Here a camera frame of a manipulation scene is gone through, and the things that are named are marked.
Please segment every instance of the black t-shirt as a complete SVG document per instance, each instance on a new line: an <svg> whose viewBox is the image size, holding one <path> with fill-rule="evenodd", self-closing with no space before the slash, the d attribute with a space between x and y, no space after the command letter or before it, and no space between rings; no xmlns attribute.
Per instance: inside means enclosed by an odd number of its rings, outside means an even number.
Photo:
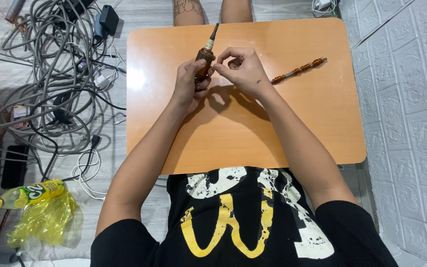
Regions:
<svg viewBox="0 0 427 267"><path fill-rule="evenodd" d="M224 168L169 176L168 233L159 244L134 219L92 244L91 266L397 267L360 206L316 210L287 169Z"/></svg>

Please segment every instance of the yellow letter print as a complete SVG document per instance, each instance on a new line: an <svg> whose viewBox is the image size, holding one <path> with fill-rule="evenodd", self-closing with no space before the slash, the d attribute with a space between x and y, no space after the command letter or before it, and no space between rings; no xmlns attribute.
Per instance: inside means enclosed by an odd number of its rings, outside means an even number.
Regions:
<svg viewBox="0 0 427 267"><path fill-rule="evenodd" d="M232 195L225 194L220 195L220 208L218 212L217 225L215 226L215 232L210 240L209 245L205 249L201 249L195 239L195 234L192 228L192 215L193 207L186 210L186 214L181 218L181 229L184 238L186 239L187 246L189 247L192 254L197 257L205 257L209 255L212 249L218 244L220 238L225 233L227 224L232 227L232 241L234 245L248 258L256 258L263 253L265 243L270 236L269 228L272 224L273 219L273 192L270 189L262 188L262 200L261 200L261 236L258 240L256 248L249 250L240 238L240 225L235 219L234 215L234 204Z"/></svg>

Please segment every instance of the orange table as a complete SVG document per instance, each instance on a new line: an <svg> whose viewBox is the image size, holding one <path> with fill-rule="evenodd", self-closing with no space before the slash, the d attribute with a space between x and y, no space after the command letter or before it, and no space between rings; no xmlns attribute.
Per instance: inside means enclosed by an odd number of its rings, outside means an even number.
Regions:
<svg viewBox="0 0 427 267"><path fill-rule="evenodd" d="M130 33L127 153L169 102L177 67L197 55L213 28L213 25L149 28ZM337 164L365 159L352 59L341 20L221 24L213 52L218 56L229 46L254 47L270 78L327 57L320 67L275 87ZM233 166L287 167L264 109L217 73L210 87L204 103L181 126L162 174L202 173Z"/></svg>

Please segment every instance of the tattoo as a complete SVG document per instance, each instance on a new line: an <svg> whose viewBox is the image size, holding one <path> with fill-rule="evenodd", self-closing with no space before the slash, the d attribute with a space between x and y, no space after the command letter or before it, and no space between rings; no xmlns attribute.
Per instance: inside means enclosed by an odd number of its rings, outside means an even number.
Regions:
<svg viewBox="0 0 427 267"><path fill-rule="evenodd" d="M199 14L200 16L204 16L204 12L200 7L199 0L174 0L174 15L177 16L184 12L191 12Z"/></svg>

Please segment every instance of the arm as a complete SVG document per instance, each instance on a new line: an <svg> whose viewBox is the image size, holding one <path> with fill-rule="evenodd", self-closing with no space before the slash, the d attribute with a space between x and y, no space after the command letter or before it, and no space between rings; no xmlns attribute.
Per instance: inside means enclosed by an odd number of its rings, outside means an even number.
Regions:
<svg viewBox="0 0 427 267"><path fill-rule="evenodd" d="M222 63L230 56L234 59L228 63L228 69ZM229 47L218 57L214 68L243 93L261 102L278 135L289 169L307 191L314 209L332 200L358 204L327 149L271 85L255 50Z"/></svg>
<svg viewBox="0 0 427 267"><path fill-rule="evenodd" d="M141 221L141 206L161 173L174 137L189 113L206 96L210 78L195 85L197 71L205 60L188 61L177 70L177 81L169 104L151 129L129 153L116 172L98 218L96 235L123 219Z"/></svg>

